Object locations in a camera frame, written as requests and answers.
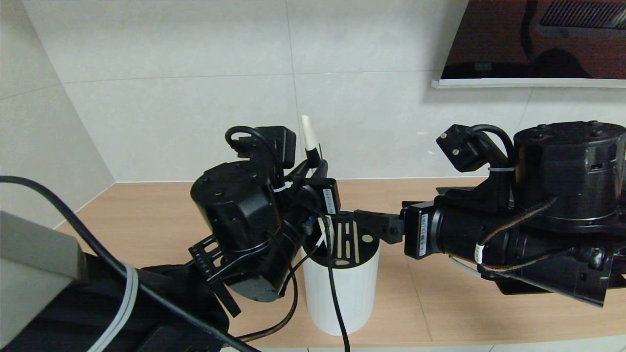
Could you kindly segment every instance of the black bracket with holes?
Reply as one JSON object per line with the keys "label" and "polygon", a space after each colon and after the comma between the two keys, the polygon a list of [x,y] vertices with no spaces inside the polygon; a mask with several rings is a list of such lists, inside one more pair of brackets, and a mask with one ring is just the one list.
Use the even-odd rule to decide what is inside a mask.
{"label": "black bracket with holes", "polygon": [[[207,252],[207,247],[214,243],[217,244],[217,247]],[[194,264],[200,271],[200,274],[207,280],[211,290],[213,290],[213,293],[215,293],[217,298],[222,302],[230,315],[233,318],[239,315],[241,308],[239,308],[233,296],[226,289],[226,285],[219,275],[220,272],[224,271],[223,269],[226,269],[225,266],[228,264],[219,267],[213,264],[213,262],[224,255],[224,251],[219,243],[217,243],[215,236],[210,235],[204,240],[194,244],[189,248],[189,253],[191,253]]]}

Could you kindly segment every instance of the wooden table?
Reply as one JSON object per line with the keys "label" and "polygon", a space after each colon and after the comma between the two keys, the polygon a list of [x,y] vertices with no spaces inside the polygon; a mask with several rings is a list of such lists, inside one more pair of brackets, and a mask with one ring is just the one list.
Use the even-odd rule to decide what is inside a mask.
{"label": "wooden table", "polygon": [[[435,187],[476,185],[481,179],[340,180],[344,210],[398,213],[402,200],[431,200]],[[135,267],[180,264],[187,248],[209,235],[189,196],[191,183],[116,184],[78,215],[109,250]],[[61,231],[74,234],[67,224]],[[300,282],[299,306],[278,333],[256,347],[342,346],[309,318]],[[231,320],[235,336],[283,318],[292,296],[258,303],[235,294],[242,313]],[[407,258],[403,245],[383,244],[374,311],[350,336],[353,346],[433,346],[579,339],[626,334],[626,289],[609,290],[604,309],[557,294],[504,296],[492,283],[454,267],[448,257]]]}

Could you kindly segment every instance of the white tile wall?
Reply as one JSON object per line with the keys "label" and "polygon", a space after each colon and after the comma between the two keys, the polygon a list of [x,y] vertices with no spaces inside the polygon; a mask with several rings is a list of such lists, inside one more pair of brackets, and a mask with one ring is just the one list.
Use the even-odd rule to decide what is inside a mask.
{"label": "white tile wall", "polygon": [[299,114],[317,120],[337,178],[459,176],[434,141],[452,123],[494,123],[513,134],[556,120],[622,121],[622,90],[430,88],[466,4],[124,0],[26,7],[61,80],[75,82],[66,89],[117,181],[194,179],[234,159],[221,137],[227,127],[294,123]]}
{"label": "white tile wall", "polygon": [[[63,86],[0,100],[0,167],[4,175],[33,179],[76,210],[113,184],[113,177]],[[2,184],[3,210],[48,227],[63,218],[40,195]]]}
{"label": "white tile wall", "polygon": [[0,99],[59,83],[21,1],[2,2]]}
{"label": "white tile wall", "polygon": [[[430,72],[296,75],[329,174],[342,179],[460,175],[435,139],[454,123],[517,128],[530,89],[443,91]],[[485,170],[466,175],[485,174]]]}
{"label": "white tile wall", "polygon": [[283,1],[27,1],[61,81],[291,73]]}
{"label": "white tile wall", "polygon": [[443,70],[466,5],[458,0],[288,0],[294,70]]}
{"label": "white tile wall", "polygon": [[[114,181],[19,1],[1,1],[0,172],[34,179],[76,210]],[[2,184],[0,207],[54,227],[63,218],[40,195]]]}
{"label": "white tile wall", "polygon": [[565,121],[626,126],[626,91],[608,88],[534,88],[520,129]]}
{"label": "white tile wall", "polygon": [[65,86],[117,181],[195,180],[204,170],[236,158],[224,140],[232,126],[298,130],[289,75]]}

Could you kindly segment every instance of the metal bracket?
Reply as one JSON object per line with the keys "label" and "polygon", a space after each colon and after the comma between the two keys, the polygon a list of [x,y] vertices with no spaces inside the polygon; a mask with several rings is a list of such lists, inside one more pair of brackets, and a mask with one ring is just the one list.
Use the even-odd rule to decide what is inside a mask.
{"label": "metal bracket", "polygon": [[396,214],[354,211],[354,221],[358,226],[369,231],[388,244],[402,242],[404,221]]}
{"label": "metal bracket", "polygon": [[[217,247],[207,252],[206,248],[213,243],[216,243]],[[239,305],[226,289],[226,285],[222,279],[213,275],[220,269],[216,267],[213,262],[224,254],[215,236],[210,235],[201,242],[194,244],[189,248],[189,253],[191,253],[194,264],[198,267],[200,274],[207,280],[211,290],[213,290],[213,293],[215,293],[217,298],[224,304],[224,307],[226,307],[230,315],[233,318],[239,315],[239,313],[241,313]]]}

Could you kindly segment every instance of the pen holder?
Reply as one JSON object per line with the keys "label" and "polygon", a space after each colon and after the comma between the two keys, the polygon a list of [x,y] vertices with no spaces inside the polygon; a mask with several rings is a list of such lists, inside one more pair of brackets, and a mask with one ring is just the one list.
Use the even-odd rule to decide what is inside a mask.
{"label": "pen holder", "polygon": [[[380,241],[357,228],[351,212],[332,216],[334,229],[333,277],[337,300],[348,334],[361,329],[374,308]],[[323,231],[315,231],[302,246],[302,257],[315,247]],[[327,250],[324,246],[311,255],[304,266],[307,308],[313,322],[323,332],[340,336],[341,330],[332,302],[328,277]]]}

